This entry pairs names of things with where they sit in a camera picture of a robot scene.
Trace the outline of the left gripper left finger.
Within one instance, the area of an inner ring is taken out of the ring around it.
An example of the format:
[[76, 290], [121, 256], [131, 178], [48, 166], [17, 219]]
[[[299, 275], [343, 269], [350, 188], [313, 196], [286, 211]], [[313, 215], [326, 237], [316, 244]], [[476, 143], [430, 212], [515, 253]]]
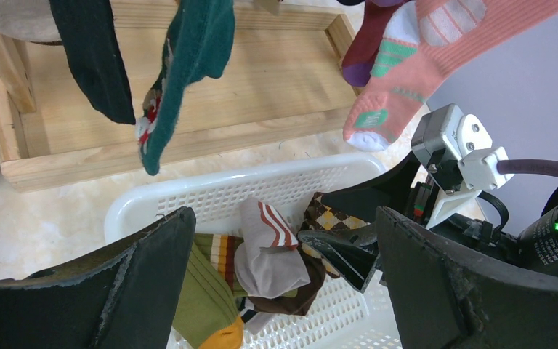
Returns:
[[0, 348], [165, 348], [196, 218], [142, 230], [21, 280], [0, 280]]

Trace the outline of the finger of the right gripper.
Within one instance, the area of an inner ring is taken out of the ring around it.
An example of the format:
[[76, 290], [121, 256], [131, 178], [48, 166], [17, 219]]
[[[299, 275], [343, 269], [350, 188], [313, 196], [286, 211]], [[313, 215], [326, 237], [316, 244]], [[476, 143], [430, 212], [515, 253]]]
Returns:
[[376, 271], [381, 255], [373, 224], [357, 229], [302, 230], [297, 238], [321, 254], [354, 290], [363, 293]]

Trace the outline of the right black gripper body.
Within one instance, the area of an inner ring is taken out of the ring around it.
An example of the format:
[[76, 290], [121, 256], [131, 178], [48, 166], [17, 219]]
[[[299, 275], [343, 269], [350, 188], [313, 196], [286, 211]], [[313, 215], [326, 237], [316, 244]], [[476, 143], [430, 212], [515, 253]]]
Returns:
[[[497, 169], [503, 174], [558, 177], [558, 161], [508, 159]], [[388, 172], [352, 187], [326, 193], [324, 205], [372, 222], [374, 212], [387, 206], [420, 225], [432, 213], [439, 187], [414, 153]], [[463, 209], [431, 231], [490, 257], [558, 277], [558, 188], [541, 216], [518, 236], [504, 232], [509, 211], [491, 190], [484, 190]]]

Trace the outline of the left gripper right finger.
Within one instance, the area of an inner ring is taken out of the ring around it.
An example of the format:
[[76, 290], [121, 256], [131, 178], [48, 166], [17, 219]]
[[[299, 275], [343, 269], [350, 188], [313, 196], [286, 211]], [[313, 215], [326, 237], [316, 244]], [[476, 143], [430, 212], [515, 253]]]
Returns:
[[558, 348], [558, 277], [496, 260], [378, 208], [404, 348]]

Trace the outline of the green striped sock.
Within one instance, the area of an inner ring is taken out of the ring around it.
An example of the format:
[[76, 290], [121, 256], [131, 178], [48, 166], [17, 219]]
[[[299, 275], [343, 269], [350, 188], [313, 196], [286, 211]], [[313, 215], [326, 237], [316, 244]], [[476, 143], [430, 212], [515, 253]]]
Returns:
[[243, 239], [197, 234], [180, 292], [173, 328], [192, 348], [240, 348], [259, 315], [235, 274]]

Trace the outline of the grey sock with red stripes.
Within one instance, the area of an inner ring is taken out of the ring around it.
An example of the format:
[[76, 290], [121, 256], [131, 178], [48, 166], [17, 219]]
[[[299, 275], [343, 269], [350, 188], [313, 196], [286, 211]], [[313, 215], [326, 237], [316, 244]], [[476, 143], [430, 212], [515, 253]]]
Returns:
[[235, 274], [248, 296], [273, 299], [310, 283], [291, 226], [272, 205], [249, 197], [240, 206], [243, 242], [235, 251]]

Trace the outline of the wooden hanger rack frame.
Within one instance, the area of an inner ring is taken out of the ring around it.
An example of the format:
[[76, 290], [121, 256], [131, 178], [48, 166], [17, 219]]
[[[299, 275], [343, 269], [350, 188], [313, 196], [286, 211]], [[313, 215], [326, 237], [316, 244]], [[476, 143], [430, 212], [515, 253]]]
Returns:
[[[340, 62], [354, 31], [342, 8], [235, 3], [220, 79], [190, 85], [170, 164], [340, 129], [356, 91]], [[109, 121], [74, 81], [62, 47], [0, 34], [0, 166], [19, 191], [140, 169], [134, 128]]]

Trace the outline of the brown yellow argyle sock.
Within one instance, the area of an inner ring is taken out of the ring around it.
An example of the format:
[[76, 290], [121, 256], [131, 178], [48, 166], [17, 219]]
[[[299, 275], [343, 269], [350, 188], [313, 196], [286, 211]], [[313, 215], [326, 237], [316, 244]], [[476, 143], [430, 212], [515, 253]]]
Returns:
[[[344, 230], [357, 229], [368, 225], [368, 222], [357, 217], [345, 214], [338, 209], [333, 209], [321, 202], [323, 193], [316, 192], [304, 212], [304, 222], [300, 230]], [[321, 261], [326, 273], [331, 278], [339, 278], [339, 272], [320, 253], [306, 244], [302, 244], [303, 252]]]

